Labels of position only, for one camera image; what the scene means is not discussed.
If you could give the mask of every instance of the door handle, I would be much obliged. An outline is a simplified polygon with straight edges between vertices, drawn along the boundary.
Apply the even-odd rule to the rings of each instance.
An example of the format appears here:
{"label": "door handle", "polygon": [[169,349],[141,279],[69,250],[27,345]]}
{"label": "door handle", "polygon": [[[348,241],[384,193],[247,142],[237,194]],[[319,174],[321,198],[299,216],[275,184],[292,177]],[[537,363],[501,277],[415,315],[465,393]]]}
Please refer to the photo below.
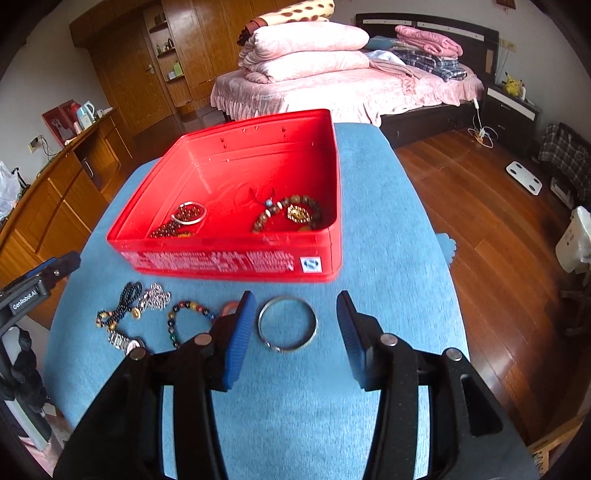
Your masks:
{"label": "door handle", "polygon": [[88,176],[92,179],[95,176],[95,173],[92,171],[92,168],[90,168],[90,165],[88,165],[88,162],[86,161],[86,159],[84,160],[84,163],[86,164],[86,168],[88,168],[89,174]]}

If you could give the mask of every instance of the bed headboard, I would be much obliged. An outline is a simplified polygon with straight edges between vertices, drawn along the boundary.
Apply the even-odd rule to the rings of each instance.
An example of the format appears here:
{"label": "bed headboard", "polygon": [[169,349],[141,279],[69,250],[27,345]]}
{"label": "bed headboard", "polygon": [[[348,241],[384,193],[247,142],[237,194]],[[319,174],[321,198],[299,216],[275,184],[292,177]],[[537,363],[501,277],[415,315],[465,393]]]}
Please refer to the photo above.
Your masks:
{"label": "bed headboard", "polygon": [[442,33],[462,46],[460,62],[469,66],[484,83],[494,83],[499,53],[499,32],[453,18],[420,14],[357,14],[355,25],[370,37],[396,38],[396,25]]}

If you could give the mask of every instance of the pikachu plush toy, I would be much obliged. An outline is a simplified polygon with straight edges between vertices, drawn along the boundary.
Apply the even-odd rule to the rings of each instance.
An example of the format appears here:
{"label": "pikachu plush toy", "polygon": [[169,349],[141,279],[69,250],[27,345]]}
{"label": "pikachu plush toy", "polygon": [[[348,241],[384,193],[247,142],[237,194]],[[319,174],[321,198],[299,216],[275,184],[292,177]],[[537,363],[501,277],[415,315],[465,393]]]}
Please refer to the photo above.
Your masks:
{"label": "pikachu plush toy", "polygon": [[509,75],[507,72],[505,72],[505,75],[507,75],[507,80],[505,81],[505,86],[503,89],[513,97],[519,96],[519,92],[521,90],[521,80],[515,80],[514,78],[511,78],[511,75]]}

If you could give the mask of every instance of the blue gripper pad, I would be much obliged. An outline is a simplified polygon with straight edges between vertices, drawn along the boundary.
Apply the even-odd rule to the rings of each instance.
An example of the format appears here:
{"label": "blue gripper pad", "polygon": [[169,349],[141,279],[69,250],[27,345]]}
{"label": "blue gripper pad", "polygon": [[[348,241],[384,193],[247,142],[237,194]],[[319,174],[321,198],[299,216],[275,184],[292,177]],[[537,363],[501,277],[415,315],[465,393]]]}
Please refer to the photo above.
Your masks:
{"label": "blue gripper pad", "polygon": [[222,378],[224,386],[229,390],[240,376],[240,370],[248,348],[248,340],[252,335],[255,323],[256,301],[251,292],[244,293],[240,305],[236,309],[236,314],[238,320],[226,350],[225,369]]}

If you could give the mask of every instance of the wristwatch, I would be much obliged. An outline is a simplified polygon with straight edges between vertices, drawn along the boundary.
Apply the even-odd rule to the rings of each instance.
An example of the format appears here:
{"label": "wristwatch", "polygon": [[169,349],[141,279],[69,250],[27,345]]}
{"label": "wristwatch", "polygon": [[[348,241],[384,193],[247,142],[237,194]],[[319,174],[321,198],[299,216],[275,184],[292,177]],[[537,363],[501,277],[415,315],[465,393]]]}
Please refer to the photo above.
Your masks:
{"label": "wristwatch", "polygon": [[113,345],[117,350],[123,350],[125,352],[125,355],[129,355],[130,351],[139,346],[145,348],[142,339],[127,338],[125,335],[121,335],[119,332],[116,331],[112,331],[109,333],[109,343]]}

